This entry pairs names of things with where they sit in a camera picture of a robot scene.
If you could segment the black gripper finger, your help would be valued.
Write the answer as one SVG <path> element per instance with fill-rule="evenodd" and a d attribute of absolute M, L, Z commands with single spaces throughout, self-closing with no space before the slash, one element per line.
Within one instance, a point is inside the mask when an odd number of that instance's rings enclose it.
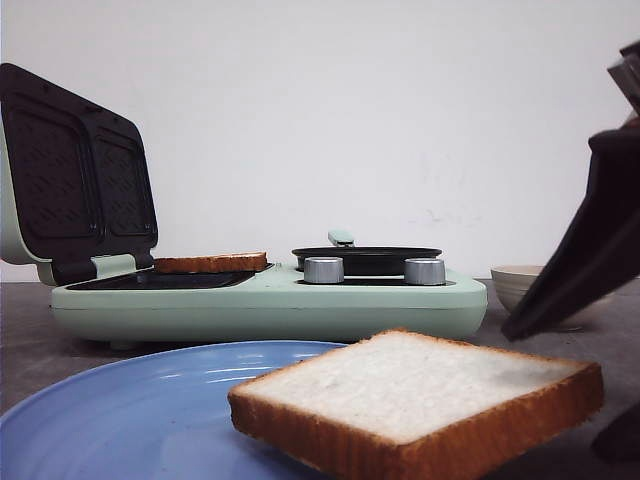
<path fill-rule="evenodd" d="M 639 414 L 636 403 L 596 436 L 591 450 L 598 458 L 609 464 L 639 461 Z"/>
<path fill-rule="evenodd" d="M 639 129 L 598 133 L 589 146 L 585 197 L 502 326 L 509 340 L 548 330 L 639 275 Z"/>

